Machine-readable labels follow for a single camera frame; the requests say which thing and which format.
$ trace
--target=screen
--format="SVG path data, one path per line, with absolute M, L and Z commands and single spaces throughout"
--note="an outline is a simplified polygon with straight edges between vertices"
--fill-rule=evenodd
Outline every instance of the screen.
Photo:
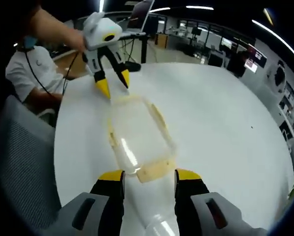
M 198 29 L 197 27 L 194 27 L 192 29 L 192 34 L 201 35 L 201 29 Z
M 257 70 L 257 65 L 255 65 L 251 60 L 246 60 L 244 66 L 250 70 L 252 70 L 254 73 Z
M 131 17 L 129 19 L 128 29 L 141 29 L 144 27 L 144 23 L 148 17 L 149 11 L 152 7 L 154 0 L 144 0 L 135 5 L 132 10 Z
M 227 48 L 232 48 L 232 41 L 226 38 L 222 38 L 221 45 L 226 46 Z
M 250 60 L 257 63 L 262 68 L 265 67 L 265 64 L 267 62 L 267 57 L 265 57 L 265 55 L 263 53 L 261 53 L 259 50 L 257 50 L 255 47 L 253 47 L 251 44 L 249 44 L 247 51 L 250 53 Z

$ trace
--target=white round table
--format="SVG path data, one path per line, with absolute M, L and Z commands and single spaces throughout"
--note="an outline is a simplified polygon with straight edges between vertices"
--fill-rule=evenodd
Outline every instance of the white round table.
M 127 93 L 107 70 L 112 99 Z M 287 144 L 265 106 L 223 68 L 144 64 L 131 73 L 131 94 L 154 103 L 177 144 L 177 165 L 203 178 L 242 211 L 252 227 L 268 229 L 294 184 Z M 85 76 L 69 82 L 55 136 L 55 175 L 64 206 L 118 169 L 108 141 L 109 101 Z M 121 235 L 141 235 L 126 214 Z

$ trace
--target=gray chair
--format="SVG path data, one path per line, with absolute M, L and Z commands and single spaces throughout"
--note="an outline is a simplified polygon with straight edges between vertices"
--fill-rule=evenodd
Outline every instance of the gray chair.
M 35 231 L 61 209 L 54 171 L 55 130 L 9 96 L 0 114 L 0 184 L 10 204 Z

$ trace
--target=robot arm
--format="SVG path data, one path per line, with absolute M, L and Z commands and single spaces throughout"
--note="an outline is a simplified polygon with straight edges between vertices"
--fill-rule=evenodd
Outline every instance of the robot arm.
M 101 63 L 103 56 L 108 58 L 124 86 L 129 86 L 129 71 L 122 61 L 118 47 L 121 34 L 122 28 L 112 20 L 104 18 L 104 13 L 95 12 L 84 22 L 84 41 L 87 50 L 83 55 L 83 61 L 88 73 L 94 76 L 97 88 L 108 98 L 110 91 Z

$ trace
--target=blue face mask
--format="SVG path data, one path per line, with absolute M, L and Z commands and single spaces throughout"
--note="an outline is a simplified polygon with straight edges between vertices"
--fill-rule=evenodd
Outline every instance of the blue face mask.
M 34 38 L 32 36 L 25 36 L 23 46 L 25 49 L 30 49 L 34 47 L 36 42 L 37 42 L 37 38 Z

